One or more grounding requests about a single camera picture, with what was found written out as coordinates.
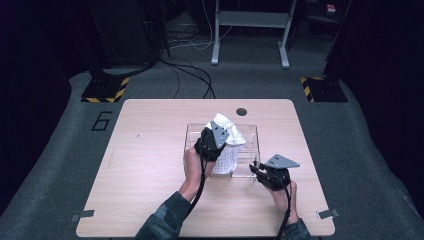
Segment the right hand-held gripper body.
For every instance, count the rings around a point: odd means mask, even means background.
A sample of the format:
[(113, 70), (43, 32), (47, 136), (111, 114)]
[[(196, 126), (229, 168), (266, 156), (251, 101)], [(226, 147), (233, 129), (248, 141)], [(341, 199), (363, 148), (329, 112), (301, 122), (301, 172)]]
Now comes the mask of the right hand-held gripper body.
[(300, 164), (280, 154), (275, 154), (263, 164), (265, 171), (264, 185), (274, 191), (285, 189), (291, 182), (289, 168)]

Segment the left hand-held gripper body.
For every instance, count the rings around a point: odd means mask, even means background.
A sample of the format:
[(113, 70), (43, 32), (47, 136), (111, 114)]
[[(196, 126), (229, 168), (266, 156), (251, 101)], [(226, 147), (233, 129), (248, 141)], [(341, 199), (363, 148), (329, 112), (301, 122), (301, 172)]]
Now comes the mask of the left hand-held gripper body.
[(225, 148), (228, 137), (227, 130), (211, 121), (210, 126), (201, 131), (194, 148), (202, 159), (215, 162)]

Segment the clear acrylic organizer box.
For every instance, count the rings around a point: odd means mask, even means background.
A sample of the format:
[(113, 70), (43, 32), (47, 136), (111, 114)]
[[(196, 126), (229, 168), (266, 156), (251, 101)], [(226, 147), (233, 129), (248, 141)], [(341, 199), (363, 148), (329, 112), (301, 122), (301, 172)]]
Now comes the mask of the clear acrylic organizer box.
[(255, 178), (255, 174), (250, 171), (249, 165), (253, 165), (254, 161), (260, 162), (257, 127), (248, 124), (237, 124), (236, 127), (246, 140), (246, 144), (238, 153), (237, 167), (230, 174), (214, 175), (211, 173), (213, 177)]

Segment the white waffle towel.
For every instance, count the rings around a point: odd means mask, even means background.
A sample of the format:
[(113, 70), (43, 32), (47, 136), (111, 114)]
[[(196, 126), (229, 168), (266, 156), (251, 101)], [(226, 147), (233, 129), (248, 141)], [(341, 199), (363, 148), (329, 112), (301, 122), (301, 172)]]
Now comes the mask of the white waffle towel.
[(236, 125), (220, 113), (217, 113), (206, 127), (212, 131), (214, 146), (220, 151), (211, 173), (233, 173), (237, 167), (238, 153), (246, 144), (245, 138)]

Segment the person's right hand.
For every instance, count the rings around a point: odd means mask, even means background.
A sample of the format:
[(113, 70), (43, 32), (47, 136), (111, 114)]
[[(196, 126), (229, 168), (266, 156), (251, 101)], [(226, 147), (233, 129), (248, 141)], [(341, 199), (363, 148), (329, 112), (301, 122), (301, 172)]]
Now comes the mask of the person's right hand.
[(270, 194), (281, 214), (285, 214), (287, 210), (290, 210), (287, 223), (296, 223), (299, 220), (296, 207), (297, 184), (292, 181), (285, 190), (270, 190)]

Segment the person's left hand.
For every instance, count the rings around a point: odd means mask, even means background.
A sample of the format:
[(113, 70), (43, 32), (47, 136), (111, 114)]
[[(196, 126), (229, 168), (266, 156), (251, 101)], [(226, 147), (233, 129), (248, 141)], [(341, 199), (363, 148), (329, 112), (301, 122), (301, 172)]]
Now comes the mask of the person's left hand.
[(215, 166), (214, 162), (202, 163), (200, 156), (194, 148), (190, 148), (185, 152), (184, 156), (184, 173), (185, 180), (178, 192), (188, 201), (191, 202), (197, 195), (201, 183), (201, 175), (204, 174), (208, 178)]

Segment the grey tape piece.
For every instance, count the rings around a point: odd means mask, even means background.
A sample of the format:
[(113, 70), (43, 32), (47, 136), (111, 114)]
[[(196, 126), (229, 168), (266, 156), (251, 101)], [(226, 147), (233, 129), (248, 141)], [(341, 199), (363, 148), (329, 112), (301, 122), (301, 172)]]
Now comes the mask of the grey tape piece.
[(93, 217), (95, 210), (84, 210), (77, 214), (73, 214), (70, 218), (70, 222), (78, 222), (81, 218)]
[(339, 215), (340, 215), (340, 213), (337, 209), (329, 209), (329, 210), (325, 210), (325, 211), (319, 211), (317, 213), (317, 216), (320, 219), (335, 218), (335, 217), (338, 217)]

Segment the black striped stand base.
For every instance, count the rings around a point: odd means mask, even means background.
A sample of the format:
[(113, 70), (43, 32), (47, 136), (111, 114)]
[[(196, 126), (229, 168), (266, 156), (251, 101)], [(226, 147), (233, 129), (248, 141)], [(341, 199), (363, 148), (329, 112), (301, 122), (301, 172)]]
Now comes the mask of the black striped stand base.
[(128, 78), (112, 79), (107, 83), (91, 81), (81, 95), (81, 101), (90, 103), (118, 102), (123, 96), (128, 82)]
[(338, 83), (330, 83), (322, 77), (301, 77), (304, 93), (309, 102), (347, 102)]

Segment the black cabinet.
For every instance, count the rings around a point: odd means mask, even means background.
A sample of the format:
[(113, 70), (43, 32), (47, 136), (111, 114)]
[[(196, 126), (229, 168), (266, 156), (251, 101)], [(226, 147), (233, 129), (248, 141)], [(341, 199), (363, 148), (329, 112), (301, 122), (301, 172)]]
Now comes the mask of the black cabinet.
[(169, 51), (164, 0), (86, 0), (112, 67), (154, 64)]

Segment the dark box with red label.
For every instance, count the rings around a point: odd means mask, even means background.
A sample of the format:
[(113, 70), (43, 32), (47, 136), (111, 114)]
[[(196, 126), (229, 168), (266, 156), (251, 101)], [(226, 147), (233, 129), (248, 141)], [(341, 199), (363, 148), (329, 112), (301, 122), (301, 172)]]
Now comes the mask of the dark box with red label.
[(301, 16), (307, 21), (340, 24), (350, 0), (306, 0)]

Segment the white metal desk frame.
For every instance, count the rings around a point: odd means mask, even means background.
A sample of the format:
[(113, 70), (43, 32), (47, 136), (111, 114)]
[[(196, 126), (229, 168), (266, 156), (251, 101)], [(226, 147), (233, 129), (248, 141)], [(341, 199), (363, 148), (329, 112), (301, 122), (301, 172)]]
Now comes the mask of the white metal desk frame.
[(298, 0), (289, 0), (290, 8), (287, 12), (271, 13), (221, 10), (220, 0), (215, 0), (215, 33), (211, 64), (217, 65), (219, 63), (221, 26), (276, 28), (283, 29), (282, 39), (278, 42), (281, 65), (283, 69), (289, 69), (290, 64), (287, 55), (286, 43), (297, 2)]

